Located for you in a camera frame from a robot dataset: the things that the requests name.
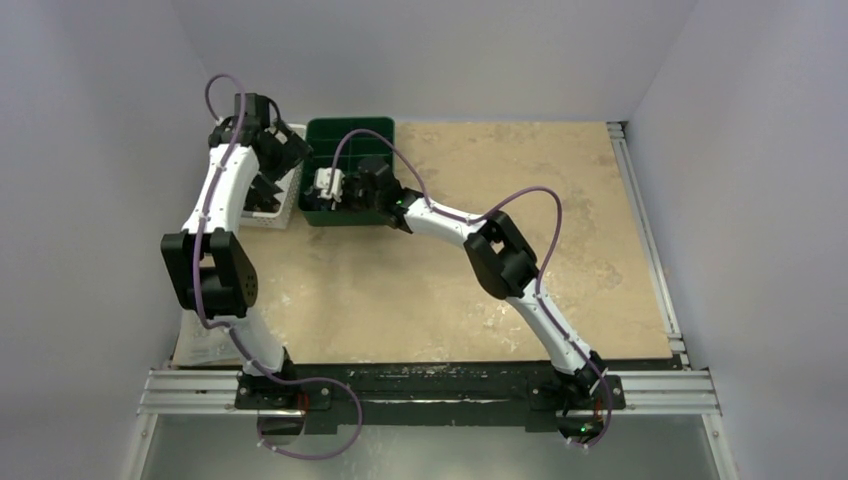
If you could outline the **black gold patterned tie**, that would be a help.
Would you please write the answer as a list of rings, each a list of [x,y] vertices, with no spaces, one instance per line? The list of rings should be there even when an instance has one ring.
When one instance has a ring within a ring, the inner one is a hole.
[[[276,195],[282,190],[265,175],[257,174],[248,190],[244,210],[249,212],[274,213],[280,209],[281,202]]]

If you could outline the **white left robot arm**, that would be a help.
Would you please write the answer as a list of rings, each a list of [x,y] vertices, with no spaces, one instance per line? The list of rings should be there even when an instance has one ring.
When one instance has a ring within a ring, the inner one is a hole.
[[[271,98],[238,94],[233,115],[208,138],[207,174],[189,218],[162,237],[160,250],[181,307],[206,330],[233,343],[246,375],[264,377],[259,395],[272,408],[297,399],[284,373],[288,353],[255,309],[258,273],[238,238],[244,216],[284,207],[280,183],[309,158],[305,140],[282,120]]]

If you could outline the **green compartment tray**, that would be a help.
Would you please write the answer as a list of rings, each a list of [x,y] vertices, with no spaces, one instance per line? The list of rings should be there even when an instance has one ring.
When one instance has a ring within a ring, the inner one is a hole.
[[[353,211],[342,207],[322,207],[310,197],[317,170],[337,168],[345,177],[357,173],[359,163],[368,157],[380,157],[389,166],[394,165],[394,152],[383,141],[368,135],[357,134],[342,148],[339,160],[333,161],[335,150],[343,137],[356,129],[374,131],[390,143],[395,142],[395,120],[387,116],[323,117],[307,122],[305,140],[311,146],[312,157],[303,162],[298,207],[312,227],[354,227],[381,225],[380,216],[371,211]]]

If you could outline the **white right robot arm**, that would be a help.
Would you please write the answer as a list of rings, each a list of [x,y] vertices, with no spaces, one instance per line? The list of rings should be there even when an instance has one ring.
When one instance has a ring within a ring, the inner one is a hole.
[[[433,201],[424,188],[401,184],[381,158],[361,161],[353,174],[331,166],[314,186],[334,207],[374,212],[389,227],[431,236],[461,248],[481,288],[523,318],[550,358],[564,399],[584,407],[611,386],[603,360],[581,339],[551,299],[539,259],[510,216],[495,207],[482,215]]]

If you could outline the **white plastic basket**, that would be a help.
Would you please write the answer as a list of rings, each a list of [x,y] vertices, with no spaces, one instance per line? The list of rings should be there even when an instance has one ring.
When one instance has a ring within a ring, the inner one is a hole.
[[[311,149],[306,127],[275,120],[264,128],[247,119],[235,143],[236,118],[219,118],[210,134],[208,170],[184,227],[194,233],[240,227],[287,227]]]

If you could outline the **clear plastic storage box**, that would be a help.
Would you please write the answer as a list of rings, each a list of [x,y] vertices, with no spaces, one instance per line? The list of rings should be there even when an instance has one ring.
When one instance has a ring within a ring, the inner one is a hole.
[[[240,354],[221,329],[205,329],[193,311],[183,311],[172,364],[177,367],[240,365]]]

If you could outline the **aluminium frame rail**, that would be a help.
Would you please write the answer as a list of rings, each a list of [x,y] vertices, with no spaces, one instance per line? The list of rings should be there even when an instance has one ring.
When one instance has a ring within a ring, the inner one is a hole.
[[[711,377],[686,364],[618,124],[363,118],[313,120],[303,133],[315,167],[351,170],[394,140],[435,200],[469,210],[527,185],[556,191],[564,220],[547,290],[608,363],[614,411],[718,412]],[[318,378],[306,402],[315,421],[353,421],[352,395],[370,424],[505,425],[603,407],[562,392],[530,328],[441,242],[308,211],[284,231],[248,228],[244,242],[273,336]]]

